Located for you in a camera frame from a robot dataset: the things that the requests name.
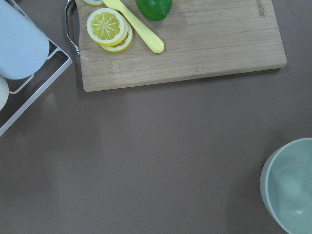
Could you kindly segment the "green bowl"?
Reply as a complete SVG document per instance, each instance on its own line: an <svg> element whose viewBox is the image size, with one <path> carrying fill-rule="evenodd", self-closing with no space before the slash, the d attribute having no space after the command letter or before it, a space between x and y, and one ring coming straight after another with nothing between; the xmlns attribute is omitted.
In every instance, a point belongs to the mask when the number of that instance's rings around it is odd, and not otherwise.
<svg viewBox="0 0 312 234"><path fill-rule="evenodd" d="M278 148L266 160L260 192L269 214L289 234L312 232L312 140Z"/></svg>

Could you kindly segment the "yellow plastic knife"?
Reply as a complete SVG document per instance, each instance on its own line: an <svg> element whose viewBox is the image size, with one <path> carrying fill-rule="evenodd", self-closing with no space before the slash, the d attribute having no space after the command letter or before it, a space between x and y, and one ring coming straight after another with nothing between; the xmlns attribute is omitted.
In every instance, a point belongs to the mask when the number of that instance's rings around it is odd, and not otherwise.
<svg viewBox="0 0 312 234"><path fill-rule="evenodd" d="M103 0L104 4L119 11L135 29L144 43L156 54L163 52L164 42L143 22L141 22L120 0Z"/></svg>

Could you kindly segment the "lemon slice bottom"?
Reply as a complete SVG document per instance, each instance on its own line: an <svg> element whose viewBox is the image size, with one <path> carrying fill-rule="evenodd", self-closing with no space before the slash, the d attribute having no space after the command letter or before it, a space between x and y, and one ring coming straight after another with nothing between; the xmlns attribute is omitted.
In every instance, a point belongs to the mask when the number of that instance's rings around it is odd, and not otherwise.
<svg viewBox="0 0 312 234"><path fill-rule="evenodd" d="M117 45L114 46L107 46L107 45L103 45L103 44L98 44L98 46L108 52L120 52L125 50L132 42L133 39L133 30L130 26L129 23L127 23L128 26L128 30L127 30L127 34L126 37Z"/></svg>

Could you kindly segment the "lemon slice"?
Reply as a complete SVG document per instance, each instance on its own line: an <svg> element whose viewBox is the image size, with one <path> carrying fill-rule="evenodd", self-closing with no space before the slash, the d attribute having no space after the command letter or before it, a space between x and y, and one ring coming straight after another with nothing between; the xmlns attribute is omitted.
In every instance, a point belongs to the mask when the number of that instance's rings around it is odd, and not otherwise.
<svg viewBox="0 0 312 234"><path fill-rule="evenodd" d="M111 8L94 11L86 22L88 35L98 44L115 46L122 42L128 33L124 17Z"/></svg>
<svg viewBox="0 0 312 234"><path fill-rule="evenodd" d="M104 5L103 0L82 0L84 3L90 6L101 6Z"/></svg>
<svg viewBox="0 0 312 234"><path fill-rule="evenodd" d="M98 46L108 52L120 52L125 50L132 42L133 39L133 30L130 26L129 23L127 23L128 26L128 30L127 30L127 34L126 37L117 45L114 46L107 46L107 45L103 45L103 44L98 44Z"/></svg>

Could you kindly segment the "bamboo cutting board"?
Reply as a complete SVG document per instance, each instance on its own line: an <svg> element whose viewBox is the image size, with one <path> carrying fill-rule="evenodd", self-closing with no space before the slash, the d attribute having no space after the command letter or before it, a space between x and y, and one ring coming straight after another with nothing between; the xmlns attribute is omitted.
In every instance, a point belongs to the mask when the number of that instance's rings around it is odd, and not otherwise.
<svg viewBox="0 0 312 234"><path fill-rule="evenodd" d="M270 0L175 0L160 21L124 5L164 42L153 53L134 33L121 52L101 49L88 35L94 6L78 0L82 86L87 92L282 68L287 64Z"/></svg>

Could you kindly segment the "lemon slice top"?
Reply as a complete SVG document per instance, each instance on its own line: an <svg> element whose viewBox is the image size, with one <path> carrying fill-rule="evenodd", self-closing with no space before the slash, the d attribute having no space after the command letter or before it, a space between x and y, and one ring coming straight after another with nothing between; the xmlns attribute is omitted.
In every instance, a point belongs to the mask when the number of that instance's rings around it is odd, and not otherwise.
<svg viewBox="0 0 312 234"><path fill-rule="evenodd" d="M128 33L124 17L111 8L94 11L86 22L88 35L98 44L115 46L122 42Z"/></svg>

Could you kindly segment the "green lime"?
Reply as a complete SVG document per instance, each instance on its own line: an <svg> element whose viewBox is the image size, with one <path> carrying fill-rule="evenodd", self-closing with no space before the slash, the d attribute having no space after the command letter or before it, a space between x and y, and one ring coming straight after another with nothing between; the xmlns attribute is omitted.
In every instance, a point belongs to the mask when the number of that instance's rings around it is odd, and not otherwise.
<svg viewBox="0 0 312 234"><path fill-rule="evenodd" d="M136 5L141 14L153 21L163 20L171 11L172 0L136 0Z"/></svg>

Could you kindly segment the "light blue cup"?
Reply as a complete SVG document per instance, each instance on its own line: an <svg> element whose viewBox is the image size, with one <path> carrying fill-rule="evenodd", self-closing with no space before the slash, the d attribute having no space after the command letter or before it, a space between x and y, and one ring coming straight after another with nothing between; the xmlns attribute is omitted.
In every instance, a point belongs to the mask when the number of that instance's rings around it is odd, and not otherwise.
<svg viewBox="0 0 312 234"><path fill-rule="evenodd" d="M26 78L38 71L49 54L49 39L6 1L0 2L0 75Z"/></svg>

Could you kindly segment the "cream white cup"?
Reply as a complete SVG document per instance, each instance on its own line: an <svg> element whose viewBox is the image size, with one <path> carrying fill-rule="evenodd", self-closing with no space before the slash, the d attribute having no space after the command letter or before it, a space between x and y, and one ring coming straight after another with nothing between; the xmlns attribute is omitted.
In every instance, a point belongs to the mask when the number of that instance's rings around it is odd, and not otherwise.
<svg viewBox="0 0 312 234"><path fill-rule="evenodd" d="M0 110L6 105L9 97L9 86L5 78L0 77Z"/></svg>

